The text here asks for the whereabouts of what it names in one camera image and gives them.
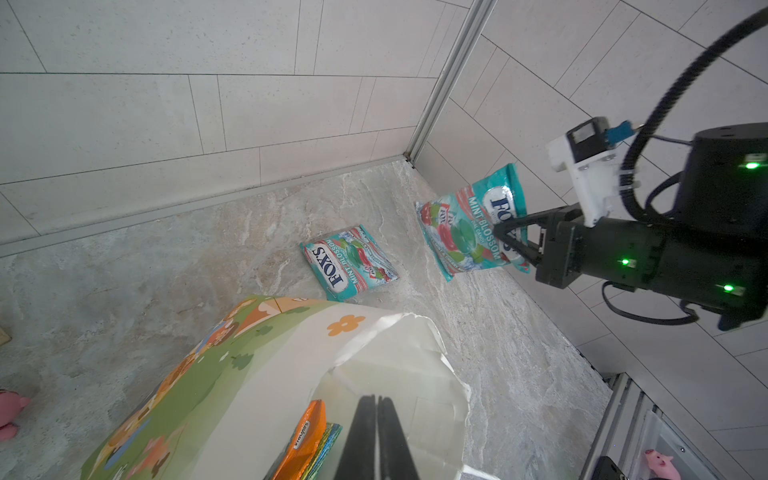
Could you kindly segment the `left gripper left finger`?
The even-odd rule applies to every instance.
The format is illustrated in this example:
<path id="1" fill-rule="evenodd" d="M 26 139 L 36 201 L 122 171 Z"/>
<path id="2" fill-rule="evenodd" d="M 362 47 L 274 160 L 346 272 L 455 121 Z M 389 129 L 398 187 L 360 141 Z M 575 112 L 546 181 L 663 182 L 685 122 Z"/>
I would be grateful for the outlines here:
<path id="1" fill-rule="evenodd" d="M 376 455 L 376 398 L 360 398 L 334 476 L 335 480 L 374 480 Z"/>

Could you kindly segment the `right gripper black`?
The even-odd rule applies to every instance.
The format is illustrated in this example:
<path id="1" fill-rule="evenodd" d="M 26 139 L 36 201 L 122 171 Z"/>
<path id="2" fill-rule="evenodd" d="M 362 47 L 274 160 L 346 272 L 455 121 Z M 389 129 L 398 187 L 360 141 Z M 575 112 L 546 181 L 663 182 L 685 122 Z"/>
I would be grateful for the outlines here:
<path id="1" fill-rule="evenodd" d="M 519 241 L 531 225 L 542 228 L 543 244 Z M 670 290 L 662 269 L 670 229 L 603 217 L 593 227 L 581 209 L 567 206 L 510 217 L 493 227 L 502 259 L 519 268 L 536 267 L 536 280 L 556 288 L 579 276 L 610 281 L 623 288 Z"/>

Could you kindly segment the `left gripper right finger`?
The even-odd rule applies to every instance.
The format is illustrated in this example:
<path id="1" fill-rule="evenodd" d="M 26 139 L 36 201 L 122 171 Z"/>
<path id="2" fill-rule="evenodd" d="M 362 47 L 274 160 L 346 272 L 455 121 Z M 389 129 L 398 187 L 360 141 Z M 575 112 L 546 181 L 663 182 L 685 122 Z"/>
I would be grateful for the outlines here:
<path id="1" fill-rule="evenodd" d="M 389 397 L 378 398 L 377 432 L 380 477 L 385 480 L 419 480 L 394 402 Z"/>

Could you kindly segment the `teal mint candy bag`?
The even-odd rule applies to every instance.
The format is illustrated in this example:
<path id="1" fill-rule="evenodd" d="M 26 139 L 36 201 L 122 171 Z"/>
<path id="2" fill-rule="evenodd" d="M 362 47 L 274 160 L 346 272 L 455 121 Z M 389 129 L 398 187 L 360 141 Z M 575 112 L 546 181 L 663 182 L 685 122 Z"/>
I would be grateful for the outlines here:
<path id="1" fill-rule="evenodd" d="M 415 204 L 420 227 L 447 281 L 459 273 L 511 265 L 523 273 L 530 264 L 494 235 L 494 227 L 523 217 L 527 207 L 513 164 L 453 194 Z"/>
<path id="2" fill-rule="evenodd" d="M 383 250 L 363 225 L 300 245 L 327 298 L 344 302 L 399 279 Z"/>

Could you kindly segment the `white paper bag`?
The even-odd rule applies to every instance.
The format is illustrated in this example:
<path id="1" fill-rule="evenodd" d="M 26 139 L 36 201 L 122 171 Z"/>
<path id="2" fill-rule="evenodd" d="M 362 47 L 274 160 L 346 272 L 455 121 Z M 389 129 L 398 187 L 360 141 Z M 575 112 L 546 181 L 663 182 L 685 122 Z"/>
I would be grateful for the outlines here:
<path id="1" fill-rule="evenodd" d="M 265 479 L 312 400 L 343 427 L 393 400 L 421 479 L 458 479 L 471 390 L 434 322 L 327 300 L 252 296 L 216 323 L 83 464 L 85 479 Z"/>

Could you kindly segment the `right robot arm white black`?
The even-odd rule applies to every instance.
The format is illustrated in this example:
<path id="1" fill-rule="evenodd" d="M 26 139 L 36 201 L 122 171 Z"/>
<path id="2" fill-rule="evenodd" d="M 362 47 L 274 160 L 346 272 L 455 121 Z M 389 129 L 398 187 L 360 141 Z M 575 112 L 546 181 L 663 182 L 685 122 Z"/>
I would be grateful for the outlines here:
<path id="1" fill-rule="evenodd" d="M 552 141 L 548 155 L 566 171 L 573 205 L 498 223 L 494 236 L 535 267 L 538 282 L 566 288 L 581 275 L 605 287 L 647 290 L 678 300 L 676 325 L 715 313 L 722 331 L 767 309 L 767 127 L 698 132 L 684 168 L 659 185 L 676 189 L 658 211 L 635 193 L 637 162 L 675 104 L 726 51 L 764 28 L 759 10 L 708 46 L 675 80 L 641 125 L 591 118 Z"/>

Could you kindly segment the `green yellow candy bag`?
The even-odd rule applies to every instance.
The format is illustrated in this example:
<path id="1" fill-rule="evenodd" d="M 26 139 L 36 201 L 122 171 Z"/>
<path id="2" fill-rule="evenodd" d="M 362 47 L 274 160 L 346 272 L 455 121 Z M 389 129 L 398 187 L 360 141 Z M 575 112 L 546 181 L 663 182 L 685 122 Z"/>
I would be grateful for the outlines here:
<path id="1" fill-rule="evenodd" d="M 326 428 L 323 436 L 321 437 L 320 443 L 315 450 L 315 454 L 312 457 L 309 466 L 302 474 L 301 480 L 315 480 L 317 478 L 320 469 L 322 468 L 342 429 L 343 427 L 337 423 L 328 422 L 326 424 Z"/>

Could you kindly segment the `orange fruit candy bag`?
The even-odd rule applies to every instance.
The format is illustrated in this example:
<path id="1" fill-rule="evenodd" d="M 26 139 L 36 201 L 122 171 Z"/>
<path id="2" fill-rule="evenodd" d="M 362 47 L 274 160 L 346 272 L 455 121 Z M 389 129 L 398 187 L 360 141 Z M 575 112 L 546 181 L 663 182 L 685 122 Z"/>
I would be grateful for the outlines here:
<path id="1" fill-rule="evenodd" d="M 312 400 L 299 419 L 284 450 L 265 475 L 265 479 L 303 479 L 320 450 L 326 429 L 325 402 Z"/>

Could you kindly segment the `small pink pig toy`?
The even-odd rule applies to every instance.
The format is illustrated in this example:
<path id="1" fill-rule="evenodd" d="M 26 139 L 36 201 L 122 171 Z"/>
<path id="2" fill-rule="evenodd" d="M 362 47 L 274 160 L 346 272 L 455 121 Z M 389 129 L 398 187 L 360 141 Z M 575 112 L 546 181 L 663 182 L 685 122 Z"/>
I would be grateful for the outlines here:
<path id="1" fill-rule="evenodd" d="M 4 390 L 0 392 L 0 441 L 14 438 L 19 427 L 14 419 L 29 405 L 31 399 L 17 392 Z"/>

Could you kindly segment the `aluminium front rail frame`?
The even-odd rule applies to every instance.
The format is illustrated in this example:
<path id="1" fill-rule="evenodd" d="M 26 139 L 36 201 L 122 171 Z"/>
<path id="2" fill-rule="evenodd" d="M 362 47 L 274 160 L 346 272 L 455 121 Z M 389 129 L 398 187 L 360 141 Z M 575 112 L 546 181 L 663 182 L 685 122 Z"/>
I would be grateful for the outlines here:
<path id="1" fill-rule="evenodd" d="M 720 479 L 665 412 L 626 373 L 607 380 L 612 396 L 580 477 L 596 479 L 654 479 L 644 452 L 673 457 L 681 479 Z"/>

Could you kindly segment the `pink pig toy on rail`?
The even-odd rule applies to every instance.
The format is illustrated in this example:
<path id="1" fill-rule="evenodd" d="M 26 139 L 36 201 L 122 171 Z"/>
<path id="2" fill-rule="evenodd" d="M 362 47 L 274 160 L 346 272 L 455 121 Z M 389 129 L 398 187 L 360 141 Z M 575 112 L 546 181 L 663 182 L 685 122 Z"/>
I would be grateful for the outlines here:
<path id="1" fill-rule="evenodd" d="M 647 467 L 654 479 L 681 480 L 681 475 L 673 465 L 673 457 L 653 449 L 644 452 Z"/>

